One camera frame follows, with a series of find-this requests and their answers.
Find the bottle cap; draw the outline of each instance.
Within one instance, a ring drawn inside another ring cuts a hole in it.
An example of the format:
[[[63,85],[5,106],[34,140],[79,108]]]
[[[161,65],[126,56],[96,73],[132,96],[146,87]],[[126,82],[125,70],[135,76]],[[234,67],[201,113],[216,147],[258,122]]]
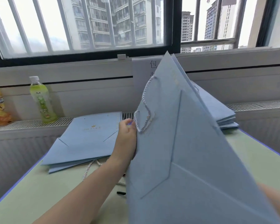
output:
[[[30,76],[29,78],[30,78],[31,82],[38,82],[39,81],[38,76]]]

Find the light green table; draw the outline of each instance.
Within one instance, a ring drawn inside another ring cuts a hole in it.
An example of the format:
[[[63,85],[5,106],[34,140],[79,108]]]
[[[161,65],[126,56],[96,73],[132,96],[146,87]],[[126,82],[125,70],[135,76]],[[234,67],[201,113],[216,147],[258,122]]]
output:
[[[224,132],[226,139],[258,182],[280,190],[280,155],[240,130]],[[0,201],[0,224],[31,224],[78,185],[87,164],[48,174],[39,163]],[[90,168],[94,171],[97,165]],[[115,186],[92,223],[126,224],[126,199]]]

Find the green tea bottle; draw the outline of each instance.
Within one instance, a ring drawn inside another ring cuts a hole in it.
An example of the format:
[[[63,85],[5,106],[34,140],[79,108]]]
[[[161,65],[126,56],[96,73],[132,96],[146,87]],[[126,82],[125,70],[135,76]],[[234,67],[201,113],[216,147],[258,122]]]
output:
[[[30,86],[30,94],[41,113],[41,120],[44,123],[55,122],[58,117],[53,111],[47,87],[39,82],[38,76],[31,76],[29,78],[32,82]]]

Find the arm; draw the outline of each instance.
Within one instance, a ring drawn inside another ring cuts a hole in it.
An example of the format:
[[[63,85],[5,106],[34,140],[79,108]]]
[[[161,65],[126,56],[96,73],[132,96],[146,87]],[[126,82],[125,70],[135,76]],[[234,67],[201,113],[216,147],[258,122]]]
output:
[[[265,193],[277,213],[280,215],[280,192],[262,183],[258,183],[258,186]]]
[[[89,224],[123,176],[136,149],[136,126],[120,122],[111,157],[33,224]]]

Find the paper sign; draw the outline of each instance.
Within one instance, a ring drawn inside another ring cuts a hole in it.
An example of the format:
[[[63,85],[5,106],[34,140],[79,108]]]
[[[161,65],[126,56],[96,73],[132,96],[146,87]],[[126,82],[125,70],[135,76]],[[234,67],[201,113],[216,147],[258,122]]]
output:
[[[163,56],[147,58],[132,58],[134,88],[143,93],[144,87],[151,76],[154,75]]]

